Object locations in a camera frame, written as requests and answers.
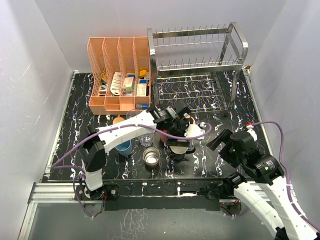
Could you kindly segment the clear faceted glass cup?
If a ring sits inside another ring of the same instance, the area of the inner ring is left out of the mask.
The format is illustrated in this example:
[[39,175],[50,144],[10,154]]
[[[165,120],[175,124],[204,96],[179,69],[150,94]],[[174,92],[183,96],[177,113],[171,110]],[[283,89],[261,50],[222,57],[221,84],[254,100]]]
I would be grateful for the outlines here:
[[140,114],[141,111],[139,109],[131,109],[126,113],[126,119],[130,119]]

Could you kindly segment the brown and cream cup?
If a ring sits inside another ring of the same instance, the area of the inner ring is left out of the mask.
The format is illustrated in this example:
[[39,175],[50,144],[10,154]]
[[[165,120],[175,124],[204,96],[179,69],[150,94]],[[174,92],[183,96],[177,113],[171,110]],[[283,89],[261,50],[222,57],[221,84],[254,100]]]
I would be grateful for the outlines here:
[[148,147],[144,150],[142,157],[146,166],[154,168],[159,164],[160,152],[155,147]]

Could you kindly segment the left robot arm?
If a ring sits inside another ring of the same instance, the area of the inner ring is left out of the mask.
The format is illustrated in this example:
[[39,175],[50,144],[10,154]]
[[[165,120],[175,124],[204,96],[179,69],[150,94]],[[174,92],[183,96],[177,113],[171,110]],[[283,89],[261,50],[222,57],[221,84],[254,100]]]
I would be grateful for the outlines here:
[[185,139],[191,125],[191,110],[182,101],[173,106],[153,105],[137,115],[116,124],[92,128],[87,127],[89,135],[80,145],[81,160],[84,165],[86,194],[93,200],[103,195],[102,169],[106,165],[106,153],[116,146],[154,133],[168,134],[166,144],[172,148],[173,158],[184,156],[190,143]]

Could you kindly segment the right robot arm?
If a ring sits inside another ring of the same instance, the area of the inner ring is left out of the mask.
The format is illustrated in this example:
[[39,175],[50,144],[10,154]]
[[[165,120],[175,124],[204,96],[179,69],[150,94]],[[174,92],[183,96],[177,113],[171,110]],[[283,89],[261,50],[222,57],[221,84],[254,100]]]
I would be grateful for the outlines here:
[[224,129],[207,147],[214,151],[221,143],[220,157],[232,167],[244,172],[267,195],[266,202],[246,178],[235,172],[222,180],[219,188],[230,198],[243,202],[269,230],[276,240],[318,240],[320,231],[313,226],[293,200],[285,171],[270,154],[260,152],[257,134],[251,128],[232,132]]

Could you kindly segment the blue plastic tumbler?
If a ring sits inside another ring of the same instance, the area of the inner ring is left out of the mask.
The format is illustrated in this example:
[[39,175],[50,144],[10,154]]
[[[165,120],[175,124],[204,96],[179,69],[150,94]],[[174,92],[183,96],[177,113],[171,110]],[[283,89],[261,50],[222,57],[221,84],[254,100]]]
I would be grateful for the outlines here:
[[132,141],[125,141],[115,147],[118,153],[122,156],[129,156],[132,152]]

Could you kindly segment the black ceramic mug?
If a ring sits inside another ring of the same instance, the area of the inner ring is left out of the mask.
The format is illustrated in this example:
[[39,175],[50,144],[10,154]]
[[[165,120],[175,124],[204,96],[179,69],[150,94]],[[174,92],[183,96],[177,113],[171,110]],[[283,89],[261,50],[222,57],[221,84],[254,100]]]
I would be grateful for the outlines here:
[[194,146],[169,146],[168,155],[173,160],[182,160],[185,155],[193,154],[196,151]]

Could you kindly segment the pink plastic tumbler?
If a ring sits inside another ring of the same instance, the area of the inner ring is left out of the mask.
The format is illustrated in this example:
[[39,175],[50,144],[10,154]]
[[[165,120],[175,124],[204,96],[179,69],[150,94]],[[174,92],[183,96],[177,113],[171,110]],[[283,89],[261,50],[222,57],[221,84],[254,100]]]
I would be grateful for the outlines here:
[[168,137],[165,135],[166,131],[159,133],[160,140],[165,144],[167,142]]

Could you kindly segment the small orange ceramic mug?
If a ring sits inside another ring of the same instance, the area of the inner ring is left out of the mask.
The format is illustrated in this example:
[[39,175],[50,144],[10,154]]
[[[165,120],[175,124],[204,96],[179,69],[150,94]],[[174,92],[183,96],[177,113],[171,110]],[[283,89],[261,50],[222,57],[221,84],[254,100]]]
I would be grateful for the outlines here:
[[120,122],[123,122],[124,120],[125,119],[122,116],[118,115],[113,119],[112,124],[115,125],[115,124],[118,124]]

